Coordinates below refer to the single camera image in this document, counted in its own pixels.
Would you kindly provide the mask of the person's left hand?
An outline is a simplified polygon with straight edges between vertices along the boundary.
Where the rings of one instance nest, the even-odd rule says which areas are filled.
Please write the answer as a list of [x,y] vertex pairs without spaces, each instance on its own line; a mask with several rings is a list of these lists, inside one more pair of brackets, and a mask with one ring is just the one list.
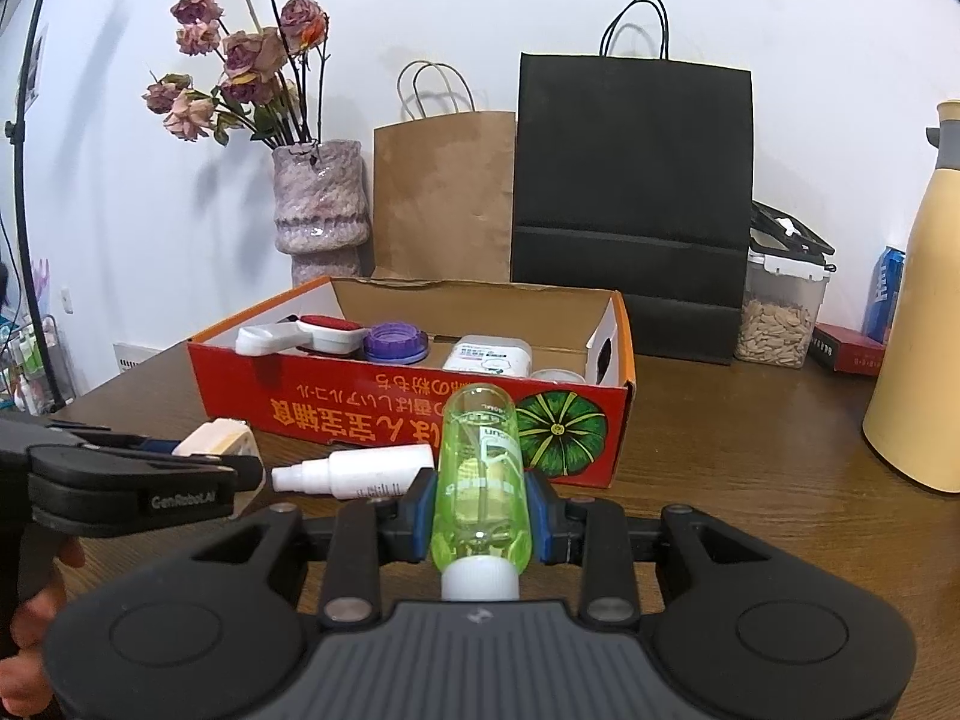
[[13,717],[34,717],[46,710],[52,700],[52,689],[44,673],[43,642],[55,616],[67,604],[60,564],[72,569],[85,565],[85,551],[78,539],[65,539],[50,582],[31,600],[21,603],[11,618],[10,635],[16,653],[2,660],[0,686],[3,709]]

